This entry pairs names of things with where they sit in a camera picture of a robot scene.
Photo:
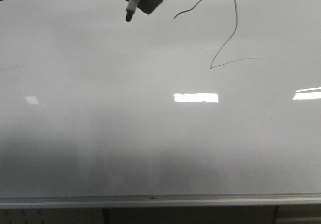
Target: whiteboard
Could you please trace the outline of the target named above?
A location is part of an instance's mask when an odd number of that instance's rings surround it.
[[[0,2],[1,208],[321,203],[321,0],[197,1]]]

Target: marker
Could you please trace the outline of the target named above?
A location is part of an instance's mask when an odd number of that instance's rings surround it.
[[[130,22],[140,0],[128,0],[126,21]]]

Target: metal ledge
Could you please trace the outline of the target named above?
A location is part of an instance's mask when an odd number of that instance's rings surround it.
[[[170,195],[0,198],[0,209],[128,208],[321,204],[321,193],[267,195]]]

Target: white surface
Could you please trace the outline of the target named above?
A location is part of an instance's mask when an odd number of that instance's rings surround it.
[[[321,0],[197,1],[0,2],[0,196],[321,192]]]

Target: drawn line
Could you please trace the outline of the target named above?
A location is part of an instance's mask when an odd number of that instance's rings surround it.
[[[242,58],[242,59],[237,59],[237,60],[234,60],[234,61],[231,61],[231,62],[223,63],[223,64],[220,64],[220,65],[215,65],[215,66],[211,67],[211,69],[213,69],[214,67],[224,66],[224,65],[230,64],[230,63],[232,63],[232,62],[238,62],[238,61],[244,61],[244,60],[252,60],[252,59],[272,59],[272,57],[250,57],[250,58]]]
[[[179,16],[180,14],[183,14],[183,13],[186,13],[186,12],[190,12],[191,10],[193,10],[201,1],[203,1],[203,0],[199,0],[192,8],[177,13],[177,14],[174,16],[174,19],[175,19],[177,16]],[[238,17],[238,10],[237,10],[237,2],[236,2],[236,0],[234,0],[234,6],[235,6],[235,19],[236,19],[234,31],[233,31],[233,33],[231,34],[231,36],[226,40],[226,42],[221,46],[221,48],[218,50],[218,52],[215,54],[215,56],[214,56],[214,58],[213,58],[213,60],[212,60],[212,62],[211,62],[210,69],[213,69],[213,68],[219,67],[219,66],[224,66],[224,65],[230,64],[230,63],[232,63],[232,62],[249,60],[249,59],[271,59],[270,57],[244,58],[244,59],[238,59],[238,60],[234,60],[234,61],[227,62],[227,63],[224,63],[224,64],[220,64],[220,65],[213,66],[213,63],[214,63],[215,59],[217,58],[217,56],[219,55],[219,53],[222,51],[222,49],[225,47],[225,45],[232,39],[232,37],[233,37],[233,36],[235,35],[235,33],[236,33],[236,30],[237,30],[237,27],[238,27],[238,22],[239,22],[239,20],[238,20],[239,17]]]

